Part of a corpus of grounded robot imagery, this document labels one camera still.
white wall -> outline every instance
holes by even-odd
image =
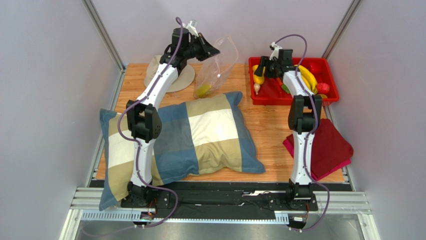
[[[363,1],[329,63],[332,110],[383,240],[426,235],[426,2]]]
[[[119,71],[83,3],[0,2],[0,239],[58,239]]]
[[[321,57],[351,0],[93,0],[124,64],[149,63],[171,43],[179,27],[198,21],[197,30],[211,44],[231,35],[238,62],[271,54],[269,45],[282,36],[301,34],[308,41],[308,57]],[[282,46],[301,56],[303,42],[289,38]]]

white fabric patch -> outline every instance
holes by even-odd
[[[129,130],[123,131],[123,134],[128,138],[133,138]],[[120,133],[115,133],[108,138],[109,141],[109,156],[108,168],[133,162],[135,160],[135,143],[124,139]]]
[[[237,126],[231,109],[209,111],[188,119],[195,147],[238,138]]]

garlic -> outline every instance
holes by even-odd
[[[256,95],[259,94],[259,89],[261,89],[261,86],[258,83],[255,83],[253,85],[253,88],[254,88],[254,92],[256,93]]]

gray floor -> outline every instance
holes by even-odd
[[[319,216],[310,214],[307,226]],[[80,226],[90,234],[106,234],[131,226],[122,221],[84,221]],[[78,233],[80,240],[99,239]],[[357,215],[327,215],[312,231],[296,233],[285,225],[272,224],[224,224],[224,223],[164,223],[147,229],[129,229],[102,237],[105,240],[363,240]]]

green vegetable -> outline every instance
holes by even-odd
[[[289,90],[289,88],[286,85],[284,85],[284,84],[281,85],[281,88],[282,88],[282,90],[284,90],[284,92],[290,94],[290,90]]]

